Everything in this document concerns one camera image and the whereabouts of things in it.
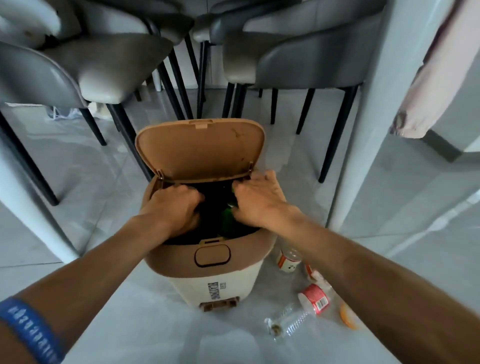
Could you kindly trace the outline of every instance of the chair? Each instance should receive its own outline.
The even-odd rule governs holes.
[[[365,79],[377,41],[385,0],[309,0],[251,19],[243,32],[229,35],[223,47],[228,80],[222,117],[242,114],[246,87],[272,89],[271,124],[279,89],[308,89],[297,134],[317,88],[345,91],[319,182],[335,155],[358,87]]]
[[[174,46],[177,46],[182,40],[185,40],[190,62],[192,63],[193,73],[195,74],[197,83],[199,82],[198,64],[189,33],[190,29],[193,27],[194,20],[189,16],[180,14],[180,8],[177,4],[164,0],[96,0],[96,2],[121,9],[139,17],[148,25],[150,34],[166,38],[173,42]],[[169,53],[168,59],[172,66],[173,75],[177,82],[180,98],[187,118],[193,119],[192,108],[188,101],[187,91],[185,89],[175,49],[172,49]],[[178,105],[173,105],[173,108],[179,120],[185,119],[183,112]]]
[[[193,39],[200,43],[200,80],[197,94],[197,119],[202,118],[208,49],[222,45],[228,34],[241,31],[245,22],[256,16],[283,9],[300,0],[226,0],[212,6],[209,14],[195,19]]]
[[[153,173],[136,151],[136,132],[121,102],[156,68],[168,85],[163,60],[171,52],[173,43],[147,34],[145,24],[136,17],[117,10],[111,14],[114,16],[104,17],[100,24],[93,21],[94,16],[84,14],[81,20],[90,36],[74,36],[43,51],[0,42],[3,71],[0,101],[79,108],[92,130],[96,129],[98,138],[101,134],[87,105],[89,101],[107,104],[117,129],[150,180]],[[170,93],[176,99],[173,88]],[[3,116],[0,129],[1,136],[39,190],[49,203],[57,205],[56,196]]]

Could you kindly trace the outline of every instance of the open lid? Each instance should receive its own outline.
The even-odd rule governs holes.
[[[198,119],[148,126],[138,133],[135,145],[156,175],[193,183],[248,175],[264,140],[263,128],[251,120]]]

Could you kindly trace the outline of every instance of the forearm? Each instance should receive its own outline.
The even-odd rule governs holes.
[[[330,282],[404,363],[480,357],[479,318],[417,274],[310,221],[284,212],[273,227]]]
[[[42,315],[68,351],[151,249],[150,238],[134,224],[127,223],[82,258],[49,274],[16,297]]]

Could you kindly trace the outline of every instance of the hanging towel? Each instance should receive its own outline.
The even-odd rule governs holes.
[[[389,132],[422,138],[446,111],[480,49],[480,0],[456,0]]]

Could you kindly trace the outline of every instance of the blue wristband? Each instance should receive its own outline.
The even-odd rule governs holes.
[[[0,302],[0,318],[15,332],[39,364],[59,364],[65,357],[59,340],[42,316],[18,298]]]

